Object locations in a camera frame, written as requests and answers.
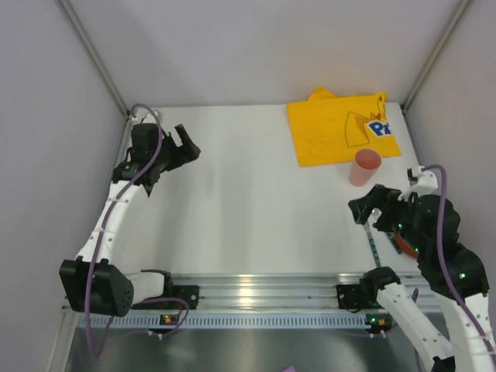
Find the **spoon with teal handle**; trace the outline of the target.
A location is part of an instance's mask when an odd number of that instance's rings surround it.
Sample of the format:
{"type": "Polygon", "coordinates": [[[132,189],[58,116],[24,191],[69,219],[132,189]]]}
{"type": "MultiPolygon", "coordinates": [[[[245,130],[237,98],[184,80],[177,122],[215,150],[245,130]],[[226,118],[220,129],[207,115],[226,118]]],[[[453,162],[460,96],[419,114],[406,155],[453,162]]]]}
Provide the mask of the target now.
{"type": "Polygon", "coordinates": [[[374,263],[375,263],[376,267],[382,267],[381,259],[379,257],[378,251],[377,251],[377,246],[376,246],[375,240],[373,238],[373,235],[372,235],[372,232],[370,229],[370,224],[366,223],[364,225],[364,229],[365,229],[365,232],[367,234],[367,239],[368,239],[368,243],[370,245],[370,250],[371,250],[371,253],[372,253],[372,256],[374,259],[374,263]]]}

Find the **red plastic plate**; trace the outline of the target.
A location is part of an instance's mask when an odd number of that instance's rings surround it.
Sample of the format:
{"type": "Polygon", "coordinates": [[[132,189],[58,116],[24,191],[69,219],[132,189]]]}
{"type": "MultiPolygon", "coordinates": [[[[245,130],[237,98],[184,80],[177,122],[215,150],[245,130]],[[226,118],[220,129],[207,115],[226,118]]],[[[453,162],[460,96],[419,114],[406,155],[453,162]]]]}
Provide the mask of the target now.
{"type": "Polygon", "coordinates": [[[415,260],[417,259],[418,253],[412,249],[396,232],[393,234],[393,237],[402,253],[412,257],[415,260]]]}

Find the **pink plastic cup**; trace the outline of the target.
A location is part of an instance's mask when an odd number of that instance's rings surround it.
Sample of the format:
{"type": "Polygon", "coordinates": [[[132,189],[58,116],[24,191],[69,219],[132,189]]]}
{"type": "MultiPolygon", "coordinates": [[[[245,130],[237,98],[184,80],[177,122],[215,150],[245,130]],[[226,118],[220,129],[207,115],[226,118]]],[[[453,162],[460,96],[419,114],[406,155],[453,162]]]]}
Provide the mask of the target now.
{"type": "Polygon", "coordinates": [[[357,151],[349,175],[352,186],[364,186],[377,172],[381,164],[382,157],[377,151],[372,149],[357,151]]]}

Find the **yellow cartoon placemat cloth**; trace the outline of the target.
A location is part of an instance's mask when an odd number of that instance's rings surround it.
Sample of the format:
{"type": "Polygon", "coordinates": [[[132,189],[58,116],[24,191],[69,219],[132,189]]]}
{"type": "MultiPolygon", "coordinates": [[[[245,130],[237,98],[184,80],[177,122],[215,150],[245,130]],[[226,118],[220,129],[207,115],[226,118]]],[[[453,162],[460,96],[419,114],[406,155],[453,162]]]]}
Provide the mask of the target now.
{"type": "Polygon", "coordinates": [[[388,95],[338,97],[323,86],[304,101],[287,104],[288,123],[301,167],[338,164],[372,149],[382,157],[401,156],[386,115],[388,95]]]}

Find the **fork with dark handle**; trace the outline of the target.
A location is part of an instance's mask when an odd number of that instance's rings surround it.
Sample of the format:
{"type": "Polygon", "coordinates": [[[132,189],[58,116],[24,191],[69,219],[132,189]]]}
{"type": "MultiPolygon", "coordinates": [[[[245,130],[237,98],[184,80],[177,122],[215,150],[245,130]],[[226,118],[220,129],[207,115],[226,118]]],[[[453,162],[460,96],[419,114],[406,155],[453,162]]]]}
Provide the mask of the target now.
{"type": "Polygon", "coordinates": [[[387,237],[387,240],[393,246],[393,248],[397,252],[397,254],[398,255],[403,254],[402,248],[400,247],[398,241],[394,237],[394,233],[386,232],[385,236],[387,237]]]}

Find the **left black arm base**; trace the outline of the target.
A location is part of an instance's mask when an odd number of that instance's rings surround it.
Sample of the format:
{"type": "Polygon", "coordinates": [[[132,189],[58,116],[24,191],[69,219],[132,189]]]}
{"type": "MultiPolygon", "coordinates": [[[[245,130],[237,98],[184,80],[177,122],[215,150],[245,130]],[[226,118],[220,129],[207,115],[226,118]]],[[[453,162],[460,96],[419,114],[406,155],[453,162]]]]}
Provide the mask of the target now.
{"type": "MultiPolygon", "coordinates": [[[[185,300],[191,310],[195,310],[198,306],[200,287],[197,285],[174,285],[168,297],[180,298],[185,300]]],[[[136,304],[132,307],[133,310],[179,310],[184,309],[181,303],[175,301],[154,302],[136,304]]]]}

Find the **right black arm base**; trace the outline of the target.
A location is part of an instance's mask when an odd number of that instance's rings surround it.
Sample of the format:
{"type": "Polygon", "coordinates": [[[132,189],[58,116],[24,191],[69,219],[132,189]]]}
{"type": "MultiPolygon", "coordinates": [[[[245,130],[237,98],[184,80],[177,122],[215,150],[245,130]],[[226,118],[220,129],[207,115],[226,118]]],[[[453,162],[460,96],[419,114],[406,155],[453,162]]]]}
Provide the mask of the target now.
{"type": "Polygon", "coordinates": [[[339,309],[359,312],[380,308],[379,304],[359,284],[337,284],[336,294],[339,309]]]}

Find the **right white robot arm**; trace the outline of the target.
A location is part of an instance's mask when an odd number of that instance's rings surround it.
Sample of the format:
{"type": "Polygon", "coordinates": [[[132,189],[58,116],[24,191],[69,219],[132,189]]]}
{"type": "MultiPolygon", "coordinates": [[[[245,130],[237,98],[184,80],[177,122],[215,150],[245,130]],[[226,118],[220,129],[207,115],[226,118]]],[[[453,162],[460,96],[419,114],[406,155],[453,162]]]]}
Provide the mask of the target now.
{"type": "Polygon", "coordinates": [[[495,340],[489,319],[489,283],[480,257],[459,238],[459,213],[444,193],[404,198],[375,185],[348,206],[357,225],[373,210],[374,228],[394,233],[416,252],[418,269],[439,302],[449,335],[443,336],[409,295],[390,267],[366,272],[360,286],[369,301],[395,320],[427,371],[493,371],[495,340]]]}

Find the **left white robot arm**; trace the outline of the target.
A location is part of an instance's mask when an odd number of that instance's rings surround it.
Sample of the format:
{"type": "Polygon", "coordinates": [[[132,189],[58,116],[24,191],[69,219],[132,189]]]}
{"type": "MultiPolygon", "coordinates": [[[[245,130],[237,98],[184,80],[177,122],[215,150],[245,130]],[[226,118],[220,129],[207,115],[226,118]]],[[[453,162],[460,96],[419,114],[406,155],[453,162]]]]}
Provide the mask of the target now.
{"type": "Polygon", "coordinates": [[[137,123],[126,157],[112,172],[102,213],[86,244],[59,269],[67,300],[76,312],[123,317],[149,298],[169,297],[169,272],[150,268],[153,248],[142,238],[132,242],[137,219],[150,210],[151,193],[163,172],[200,156],[187,130],[175,127],[180,144],[156,123],[137,123]]]}

